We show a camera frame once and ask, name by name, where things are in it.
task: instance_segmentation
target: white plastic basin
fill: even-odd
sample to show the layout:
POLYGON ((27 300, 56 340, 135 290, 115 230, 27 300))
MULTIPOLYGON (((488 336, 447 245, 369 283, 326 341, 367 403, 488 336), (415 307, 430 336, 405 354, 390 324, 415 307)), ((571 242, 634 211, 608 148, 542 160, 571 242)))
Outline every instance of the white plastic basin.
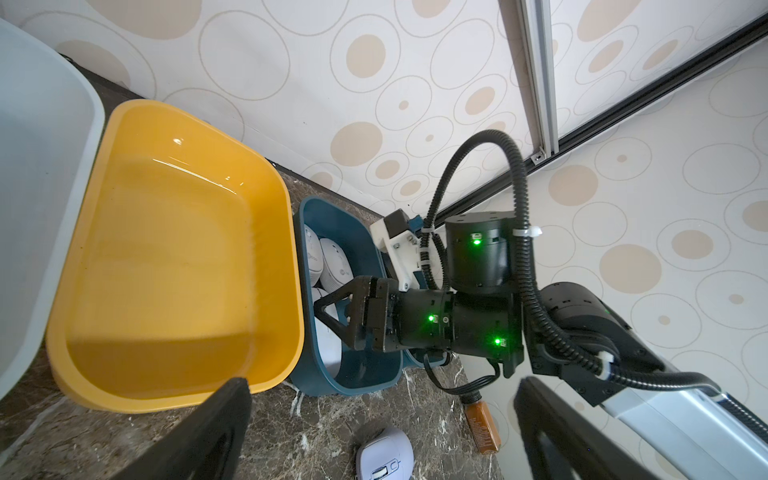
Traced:
POLYGON ((48 322, 104 126, 96 91, 0 20, 0 398, 48 322))

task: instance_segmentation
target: yellow plastic basin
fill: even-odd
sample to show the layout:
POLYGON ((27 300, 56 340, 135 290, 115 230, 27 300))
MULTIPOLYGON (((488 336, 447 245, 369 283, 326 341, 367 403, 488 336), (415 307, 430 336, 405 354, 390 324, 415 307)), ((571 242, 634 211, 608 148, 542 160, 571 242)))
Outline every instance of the yellow plastic basin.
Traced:
POLYGON ((82 405, 196 405, 234 376, 252 393, 299 358, 290 200, 264 157, 195 117, 136 100, 111 115, 46 334, 82 405))

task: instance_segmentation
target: circle pattern wallpaper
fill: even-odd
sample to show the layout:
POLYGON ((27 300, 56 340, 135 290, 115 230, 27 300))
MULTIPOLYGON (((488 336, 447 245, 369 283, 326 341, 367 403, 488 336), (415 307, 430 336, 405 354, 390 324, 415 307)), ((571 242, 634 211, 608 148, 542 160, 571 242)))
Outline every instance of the circle pattern wallpaper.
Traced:
MULTIPOLYGON (((521 93, 528 73, 513 62, 522 39, 508 38, 496 0, 51 5, 0 0, 0 16, 378 214, 424 215, 445 166, 475 132, 504 131, 524 157, 538 149, 521 93)), ((767 8, 551 0, 559 137, 767 8)), ((763 42, 540 169, 529 188, 531 218, 544 232, 534 241, 540 286, 586 286, 650 348, 711 376, 764 419, 767 84, 763 42)), ((481 145, 459 165, 444 206, 507 169, 498 148, 481 145)), ((512 198, 507 190, 484 205, 511 210, 512 198)), ((472 373, 474 363, 464 365, 472 373)), ((505 437, 497 460, 509 478, 530 478, 508 407, 526 365, 494 399, 505 437)), ((683 478, 567 384, 545 382, 657 476, 683 478)))

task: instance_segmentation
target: marble countertop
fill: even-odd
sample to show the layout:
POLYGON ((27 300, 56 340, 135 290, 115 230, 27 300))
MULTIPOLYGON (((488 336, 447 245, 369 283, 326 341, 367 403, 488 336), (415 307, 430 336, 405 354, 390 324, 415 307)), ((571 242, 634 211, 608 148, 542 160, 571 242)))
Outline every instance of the marble countertop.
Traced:
MULTIPOLYGON (((92 78, 107 114, 131 98, 92 78)), ((317 195, 371 224, 378 216, 324 188, 280 172, 294 212, 317 195)), ((437 370, 443 385, 467 381, 458 360, 437 370)), ((283 382, 252 397, 236 478, 343 480, 355 477, 361 444, 394 425, 410 438, 415 480, 501 479, 494 456, 476 452, 458 398, 437 390, 423 369, 405 369, 396 386, 357 397, 305 397, 283 382)), ((142 415, 86 409, 57 388, 45 346, 0 400, 0 478, 109 478, 166 435, 193 408, 142 415)))

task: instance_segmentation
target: cable tie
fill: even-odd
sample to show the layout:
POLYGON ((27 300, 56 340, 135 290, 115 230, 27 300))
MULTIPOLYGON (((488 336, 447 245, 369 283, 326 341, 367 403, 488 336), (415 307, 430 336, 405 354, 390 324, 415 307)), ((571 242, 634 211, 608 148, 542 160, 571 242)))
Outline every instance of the cable tie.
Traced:
POLYGON ((598 358, 603 364, 603 368, 600 371, 600 375, 595 375, 600 380, 608 380, 611 377, 611 364, 614 361, 614 356, 605 350, 598 353, 598 358))
POLYGON ((515 228, 512 231, 512 235, 515 237, 538 237, 541 235, 541 228, 539 227, 530 227, 526 228, 525 230, 519 230, 515 228))

